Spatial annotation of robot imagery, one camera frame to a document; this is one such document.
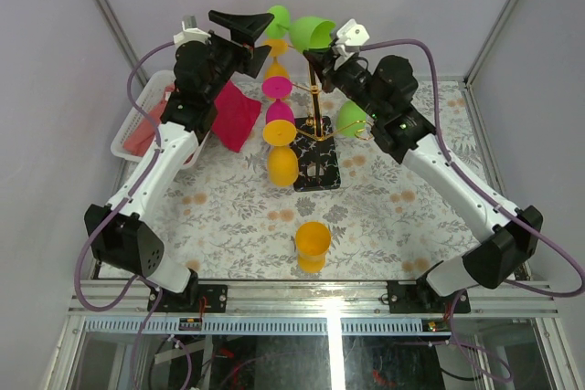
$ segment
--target green cup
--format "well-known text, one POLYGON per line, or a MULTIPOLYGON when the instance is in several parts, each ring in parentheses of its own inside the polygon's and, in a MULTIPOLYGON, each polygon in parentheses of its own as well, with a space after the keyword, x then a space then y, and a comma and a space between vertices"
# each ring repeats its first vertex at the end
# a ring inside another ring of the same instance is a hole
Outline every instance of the green cup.
MULTIPOLYGON (((337 116, 337 123, 335 127, 338 130, 341 130, 355 121, 365 121, 366 119, 367 114, 352 100, 349 100, 339 110, 339 116, 337 116)), ((341 133, 347 137, 356 137, 357 130, 361 130, 365 125, 365 123, 356 123, 351 125, 351 127, 345 128, 341 131, 341 133)))
POLYGON ((335 23, 321 17, 301 17, 292 22, 289 29, 291 43, 296 50, 303 53, 306 49, 320 49, 331 43, 331 31, 335 23))
POLYGON ((266 35, 274 39, 283 38, 286 35, 286 31, 291 27, 289 10, 282 5, 275 5, 268 12, 274 16, 274 19, 266 28, 266 35))

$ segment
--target plastic basket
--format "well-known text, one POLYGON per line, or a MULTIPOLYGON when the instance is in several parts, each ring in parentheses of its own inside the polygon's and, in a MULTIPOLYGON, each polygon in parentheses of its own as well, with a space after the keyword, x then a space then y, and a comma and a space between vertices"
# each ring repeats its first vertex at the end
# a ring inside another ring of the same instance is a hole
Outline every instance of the plastic basket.
MULTIPOLYGON (((144 87, 144 90, 136 100, 146 111, 150 111, 153 107, 158 104, 165 93, 165 87, 172 84, 175 81, 175 74, 172 70, 161 70, 156 72, 144 87)), ((118 130, 116 137, 113 138, 110 150, 116 157, 122 157, 130 162, 140 162, 142 157, 129 153, 124 149, 124 142, 132 135, 134 130, 138 128, 138 125, 142 121, 143 116, 134 108, 130 109, 130 113, 126 116, 124 123, 118 130)), ((182 169, 186 169, 193 165, 197 155, 193 156, 183 164, 182 169)))

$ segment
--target magenta cup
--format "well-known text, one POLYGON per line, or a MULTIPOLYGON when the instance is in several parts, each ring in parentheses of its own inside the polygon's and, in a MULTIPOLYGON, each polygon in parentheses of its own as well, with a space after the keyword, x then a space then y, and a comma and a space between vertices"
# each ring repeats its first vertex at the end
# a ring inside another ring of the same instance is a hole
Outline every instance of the magenta cup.
POLYGON ((293 89, 293 84, 285 77, 270 77, 262 83, 262 91, 269 98, 276 100, 288 96, 293 89))
POLYGON ((294 125, 293 110, 281 100, 276 100, 266 111, 266 123, 283 119, 294 125))

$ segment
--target pink towel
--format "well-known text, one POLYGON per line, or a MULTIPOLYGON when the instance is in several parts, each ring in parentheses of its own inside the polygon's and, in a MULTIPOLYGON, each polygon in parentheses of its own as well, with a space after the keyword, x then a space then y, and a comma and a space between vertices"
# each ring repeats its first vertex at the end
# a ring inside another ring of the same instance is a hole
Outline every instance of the pink towel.
POLYGON ((229 150, 239 153, 260 115, 261 104, 244 95, 231 81, 219 93, 215 102, 218 116, 211 131, 229 150))

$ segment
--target yellow cup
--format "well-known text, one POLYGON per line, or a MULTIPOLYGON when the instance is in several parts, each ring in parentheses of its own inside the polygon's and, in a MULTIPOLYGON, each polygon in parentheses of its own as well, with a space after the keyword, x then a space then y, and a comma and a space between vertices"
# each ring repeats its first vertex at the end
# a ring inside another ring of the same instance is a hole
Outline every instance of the yellow cup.
POLYGON ((325 255, 331 245, 331 232, 325 224, 304 223, 294 239, 299 267, 307 273, 318 273, 325 266, 325 255))

